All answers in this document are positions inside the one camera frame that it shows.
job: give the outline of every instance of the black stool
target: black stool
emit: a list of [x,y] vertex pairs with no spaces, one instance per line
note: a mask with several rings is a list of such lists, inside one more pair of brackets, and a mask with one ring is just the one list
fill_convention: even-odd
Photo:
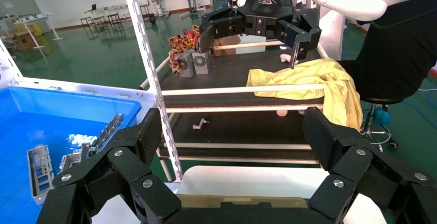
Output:
[[[392,139],[392,134],[390,133],[390,130],[385,125],[381,125],[384,131],[374,131],[372,130],[372,126],[374,125],[375,109],[377,105],[382,105],[384,111],[388,111],[387,105],[400,103],[404,99],[377,99],[377,98],[368,98],[368,97],[361,96],[361,100],[372,103],[372,107],[367,114],[367,118],[366,121],[364,122],[364,126],[361,130],[361,134],[374,141],[371,144],[377,145],[379,147],[379,150],[381,150],[381,152],[383,152],[382,144],[385,144],[387,142],[391,147],[396,148],[398,146],[398,143]],[[384,141],[379,141],[372,136],[373,134],[386,134],[387,138]]]

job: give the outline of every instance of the metal bracket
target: metal bracket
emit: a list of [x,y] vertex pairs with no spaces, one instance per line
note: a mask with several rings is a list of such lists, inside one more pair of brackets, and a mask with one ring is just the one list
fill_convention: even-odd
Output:
[[149,79],[150,88],[148,92],[156,95],[155,106],[159,108],[161,115],[162,133],[164,135],[165,143],[170,154],[170,160],[172,161],[172,167],[175,172],[176,182],[180,182],[182,179],[182,167],[180,165],[179,156],[176,150],[175,141],[173,139],[170,122],[167,117],[167,111],[165,109],[164,100],[161,93],[161,86],[158,81],[158,74],[156,72],[155,63],[153,60],[152,51],[150,50],[150,43],[147,37],[147,32],[144,26],[142,13],[138,0],[126,0],[129,9],[129,14],[137,36],[138,47],[140,48],[141,57],[143,59],[144,67],[146,69],[147,78]]

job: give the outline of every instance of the yellow cloth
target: yellow cloth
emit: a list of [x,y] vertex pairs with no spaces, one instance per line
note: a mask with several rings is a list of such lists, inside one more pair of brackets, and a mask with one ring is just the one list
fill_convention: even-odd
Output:
[[325,96],[323,114],[337,125],[360,129],[363,121],[360,95],[349,74],[331,58],[318,59],[276,73],[250,70],[247,86],[322,83],[323,90],[256,92],[259,97],[315,99]]

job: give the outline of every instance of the person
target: person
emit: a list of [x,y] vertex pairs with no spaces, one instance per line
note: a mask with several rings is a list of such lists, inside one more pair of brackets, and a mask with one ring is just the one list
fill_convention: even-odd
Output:
[[371,22],[361,51],[340,61],[361,96],[404,99],[413,95],[437,60],[437,0],[388,6]]

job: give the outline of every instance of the cable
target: cable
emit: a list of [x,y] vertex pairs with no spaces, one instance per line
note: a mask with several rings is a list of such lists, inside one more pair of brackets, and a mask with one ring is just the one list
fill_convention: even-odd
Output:
[[429,93],[428,93],[428,96],[426,96],[426,103],[428,103],[428,104],[429,104],[430,106],[432,106],[432,107],[437,107],[436,104],[432,103],[432,102],[429,100],[429,98],[431,97],[433,91],[435,90],[435,82],[432,80],[432,78],[431,78],[430,76],[428,76],[427,78],[428,78],[428,80],[430,80],[430,81],[432,82],[433,90],[430,90]]
[[[435,88],[435,82],[432,80],[432,78],[431,77],[427,77],[428,78],[428,80],[430,80],[431,81],[431,83],[432,83],[432,85],[433,85],[433,87]],[[437,90],[437,89],[419,89],[420,91],[429,91],[429,93],[428,93],[428,96],[426,97],[426,103],[428,103],[430,106],[432,106],[432,107],[437,107],[437,105],[436,104],[434,104],[434,103],[432,103],[430,100],[429,100],[429,97],[431,96],[431,94],[432,94],[432,92],[433,91],[435,91],[435,90]],[[414,109],[416,109],[416,111],[417,112],[419,112],[419,114],[424,118],[424,119],[426,119],[426,121],[428,121],[435,129],[437,129],[437,125],[436,124],[434,124],[434,123],[432,123],[420,110],[419,110],[419,108],[417,108],[415,105],[413,105],[413,104],[411,104],[411,103],[408,103],[408,102],[404,102],[404,101],[402,101],[401,102],[402,104],[405,104],[405,105],[407,105],[407,106],[411,106],[412,108],[414,108]]]
[[419,108],[417,108],[416,106],[414,106],[414,105],[412,105],[412,104],[410,104],[410,103],[408,103],[408,102],[404,102],[404,101],[402,101],[401,102],[402,104],[405,104],[405,105],[407,105],[407,106],[411,106],[412,108],[414,108],[414,109],[416,109],[416,111],[420,114],[420,115],[422,115],[422,117],[424,118],[424,119],[426,119],[426,121],[428,121],[429,122],[429,124],[431,124],[435,129],[437,129],[437,125],[435,125],[435,124],[433,124],[432,122],[431,122],[431,120],[429,120],[420,110],[419,110]]
[[426,15],[426,14],[432,13],[432,12],[434,12],[434,11],[436,11],[436,10],[437,10],[437,8],[435,8],[435,9],[431,9],[431,10],[428,10],[428,11],[426,11],[425,13],[422,13],[422,14],[416,15],[415,17],[412,17],[412,18],[406,19],[406,20],[404,20],[404,21],[401,21],[401,22],[398,22],[398,23],[395,23],[395,24],[392,24],[392,25],[381,26],[381,25],[376,24],[376,23],[373,22],[373,21],[370,22],[370,24],[371,24],[372,26],[374,26],[375,28],[378,28],[378,29],[385,29],[385,28],[389,28],[389,27],[393,27],[393,26],[400,25],[400,24],[405,23],[405,22],[412,21],[412,20],[414,20],[414,19],[416,19],[416,18],[419,18],[419,17],[424,16],[424,15]]

